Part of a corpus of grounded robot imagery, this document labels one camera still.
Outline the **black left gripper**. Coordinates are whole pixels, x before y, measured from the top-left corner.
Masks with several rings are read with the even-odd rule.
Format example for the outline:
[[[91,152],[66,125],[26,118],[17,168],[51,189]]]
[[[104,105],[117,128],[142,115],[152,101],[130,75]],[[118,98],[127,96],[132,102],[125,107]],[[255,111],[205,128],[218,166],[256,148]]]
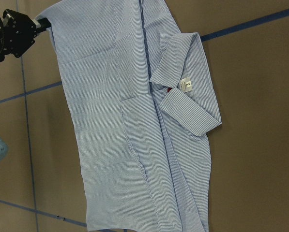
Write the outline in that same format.
[[[37,33],[51,27],[47,18],[32,20],[27,15],[13,10],[5,10],[0,19],[0,62],[6,55],[21,57],[34,43]]]

